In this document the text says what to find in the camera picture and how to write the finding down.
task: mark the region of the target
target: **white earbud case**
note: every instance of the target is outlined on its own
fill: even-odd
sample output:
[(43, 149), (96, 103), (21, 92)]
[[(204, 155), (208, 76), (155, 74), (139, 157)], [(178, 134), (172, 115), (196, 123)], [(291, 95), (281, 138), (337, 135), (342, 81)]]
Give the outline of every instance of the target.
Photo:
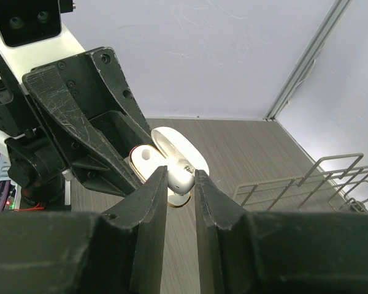
[[(139, 145), (129, 154), (129, 165), (143, 183), (162, 165), (167, 165), (168, 170), (180, 167), (193, 175), (195, 170), (204, 170), (209, 175), (209, 166), (202, 154), (180, 132), (170, 127), (157, 127), (151, 131), (151, 137), (158, 149)], [(171, 207), (182, 207), (190, 198), (191, 192), (177, 195), (167, 189), (167, 204)]]

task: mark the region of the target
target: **metal wire rack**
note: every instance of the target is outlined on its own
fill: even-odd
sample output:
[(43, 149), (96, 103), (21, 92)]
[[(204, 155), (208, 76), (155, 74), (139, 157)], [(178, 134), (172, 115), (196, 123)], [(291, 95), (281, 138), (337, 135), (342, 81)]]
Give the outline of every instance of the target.
[[(363, 157), (362, 153), (322, 157), (305, 175), (240, 184), (232, 198), (251, 211), (330, 210), (368, 213), (368, 194), (363, 195), (363, 189), (358, 189), (368, 184), (368, 165), (357, 167)], [(348, 168), (340, 170), (320, 170), (322, 162), (336, 159), (353, 159), (353, 162)]]

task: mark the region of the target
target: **white wall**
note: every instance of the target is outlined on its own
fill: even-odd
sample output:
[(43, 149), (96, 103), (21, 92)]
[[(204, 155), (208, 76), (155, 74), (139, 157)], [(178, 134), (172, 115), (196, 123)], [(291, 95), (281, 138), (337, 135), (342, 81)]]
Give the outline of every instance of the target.
[[(362, 152), (360, 165), (368, 164), (368, 0), (352, 2), (278, 120), (315, 160)], [(368, 187), (358, 192), (363, 198)]]
[(65, 24), (116, 50), (147, 116), (263, 118), (333, 0), (78, 0)]

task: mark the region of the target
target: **earbud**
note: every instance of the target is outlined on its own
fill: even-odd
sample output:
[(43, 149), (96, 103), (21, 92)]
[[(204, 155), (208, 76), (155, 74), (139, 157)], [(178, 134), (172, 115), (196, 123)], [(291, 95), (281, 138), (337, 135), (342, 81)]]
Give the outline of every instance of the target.
[(176, 194), (187, 194), (195, 184), (194, 168), (187, 160), (168, 158), (167, 162), (167, 186)]

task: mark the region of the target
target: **gray wood-grain floor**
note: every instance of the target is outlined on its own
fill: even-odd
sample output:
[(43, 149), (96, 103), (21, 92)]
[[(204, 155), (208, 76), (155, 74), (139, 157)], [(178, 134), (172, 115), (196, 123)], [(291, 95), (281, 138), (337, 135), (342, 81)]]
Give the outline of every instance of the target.
[[(312, 165), (276, 122), (192, 119), (149, 122), (152, 128), (169, 126), (186, 136), (205, 157), (211, 179), (229, 196), (238, 184), (303, 175)], [(326, 197), (310, 203), (309, 210), (330, 210)], [(72, 185), (75, 211), (100, 213), (119, 201), (115, 196), (85, 190), (78, 183)], [(294, 209), (297, 204), (294, 199), (287, 199), (281, 209)], [(168, 207), (161, 293), (200, 293), (193, 199), (180, 209)]]

